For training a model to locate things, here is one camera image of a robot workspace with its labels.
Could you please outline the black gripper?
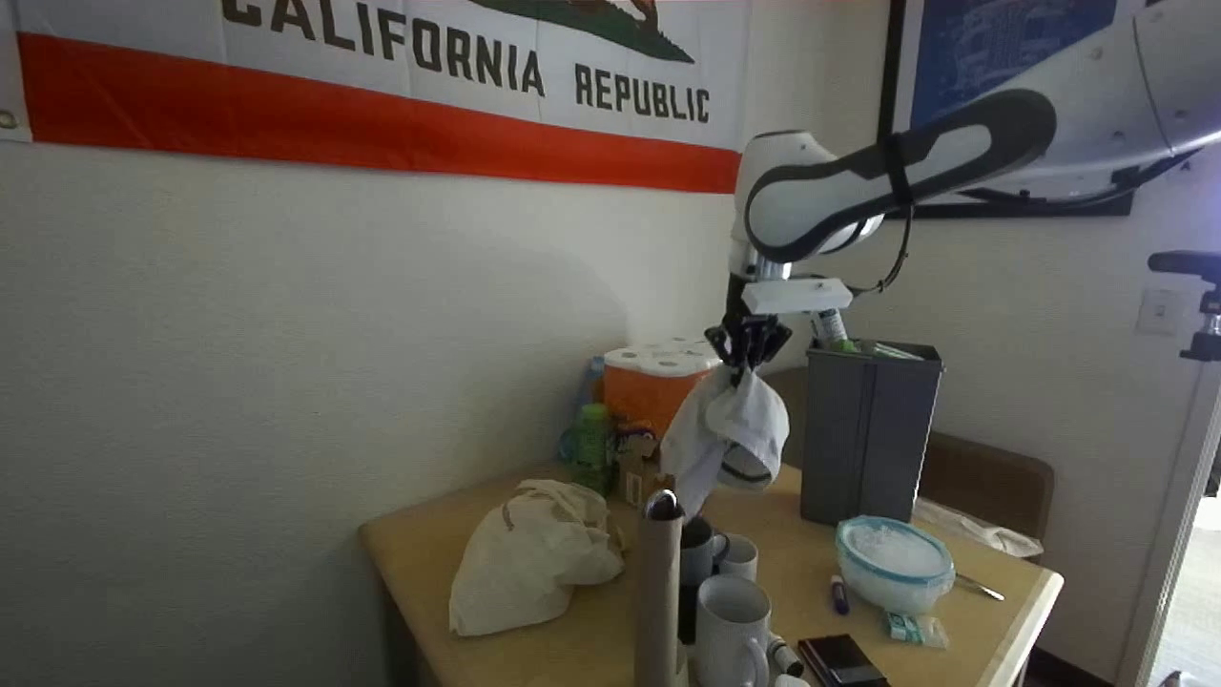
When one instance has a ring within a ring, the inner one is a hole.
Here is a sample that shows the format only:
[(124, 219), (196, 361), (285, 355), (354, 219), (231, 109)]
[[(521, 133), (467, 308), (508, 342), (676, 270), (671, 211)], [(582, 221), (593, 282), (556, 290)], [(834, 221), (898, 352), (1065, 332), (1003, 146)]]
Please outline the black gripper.
[(725, 314), (705, 341), (733, 373), (757, 370), (786, 348), (786, 317), (808, 317), (822, 342), (846, 348), (842, 308), (853, 300), (856, 295), (840, 280), (733, 273)]

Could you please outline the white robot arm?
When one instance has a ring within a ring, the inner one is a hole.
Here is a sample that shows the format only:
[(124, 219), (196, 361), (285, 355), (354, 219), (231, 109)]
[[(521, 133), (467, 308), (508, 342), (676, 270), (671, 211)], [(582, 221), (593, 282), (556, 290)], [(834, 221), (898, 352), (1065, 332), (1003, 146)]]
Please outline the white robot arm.
[(830, 154), (808, 131), (745, 146), (725, 317), (705, 332), (733, 373), (772, 361), (808, 314), (846, 342), (840, 280), (793, 280), (807, 254), (868, 240), (895, 211), (943, 196), (1007, 202), (1007, 184), (1096, 179), (1110, 202), (1221, 136), (1221, 5), (1155, 0), (931, 123)]

